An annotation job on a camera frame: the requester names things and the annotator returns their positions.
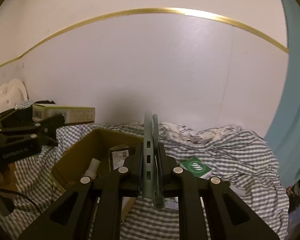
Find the blue fabric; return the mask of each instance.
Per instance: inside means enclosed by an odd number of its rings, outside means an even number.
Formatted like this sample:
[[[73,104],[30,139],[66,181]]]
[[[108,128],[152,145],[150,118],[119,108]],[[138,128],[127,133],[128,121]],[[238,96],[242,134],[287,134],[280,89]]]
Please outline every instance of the blue fabric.
[[[278,158],[280,181],[300,179],[300,6],[282,0],[288,29],[289,65],[281,101],[265,139]]]

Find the white bottle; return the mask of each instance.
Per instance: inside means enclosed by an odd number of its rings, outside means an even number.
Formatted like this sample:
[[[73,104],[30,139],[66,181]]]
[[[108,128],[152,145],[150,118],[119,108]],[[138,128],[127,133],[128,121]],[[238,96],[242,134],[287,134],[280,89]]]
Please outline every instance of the white bottle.
[[[89,168],[84,173],[85,176],[89,176],[91,179],[95,179],[97,177],[97,169],[99,167],[100,161],[92,158]]]

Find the black cable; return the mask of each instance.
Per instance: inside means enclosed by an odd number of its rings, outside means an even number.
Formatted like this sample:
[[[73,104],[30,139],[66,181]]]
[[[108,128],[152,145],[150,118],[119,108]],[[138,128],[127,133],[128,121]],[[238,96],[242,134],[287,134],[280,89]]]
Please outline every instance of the black cable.
[[[25,198],[26,200],[28,200],[32,205],[35,206],[35,208],[38,210],[38,212],[40,214],[42,214],[40,208],[37,206],[36,203],[34,203],[30,198],[28,198],[26,195],[23,195],[22,193],[20,192],[17,192],[17,191],[14,191],[14,190],[9,190],[9,189],[3,189],[3,188],[0,188],[0,192],[3,192],[3,193],[9,193],[9,194],[14,194],[14,195],[18,195],[18,196],[21,196],[23,198]]]

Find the round bolt head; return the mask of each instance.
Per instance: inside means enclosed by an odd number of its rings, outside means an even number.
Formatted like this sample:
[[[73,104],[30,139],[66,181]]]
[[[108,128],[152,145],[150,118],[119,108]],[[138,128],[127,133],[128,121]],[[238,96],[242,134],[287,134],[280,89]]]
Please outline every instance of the round bolt head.
[[[82,184],[87,184],[87,183],[89,183],[90,182],[90,178],[88,177],[88,176],[84,176],[84,177],[82,177],[81,179],[80,179],[80,182],[82,183]]]
[[[118,169],[118,171],[119,171],[120,173],[126,173],[126,172],[128,172],[128,168],[127,168],[127,167],[120,167],[120,168]]]
[[[219,184],[221,182],[221,179],[219,179],[218,177],[212,177],[210,179],[210,181],[213,183],[213,184]]]
[[[183,172],[183,168],[181,167],[175,167],[173,168],[174,173],[182,173]]]

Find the green square packet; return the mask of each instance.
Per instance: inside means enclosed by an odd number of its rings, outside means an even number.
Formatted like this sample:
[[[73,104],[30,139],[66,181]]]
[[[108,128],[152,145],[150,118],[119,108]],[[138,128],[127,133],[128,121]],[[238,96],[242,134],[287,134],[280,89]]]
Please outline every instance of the green square packet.
[[[190,160],[180,163],[180,167],[190,171],[194,176],[199,178],[206,178],[212,173],[212,169],[194,157]]]

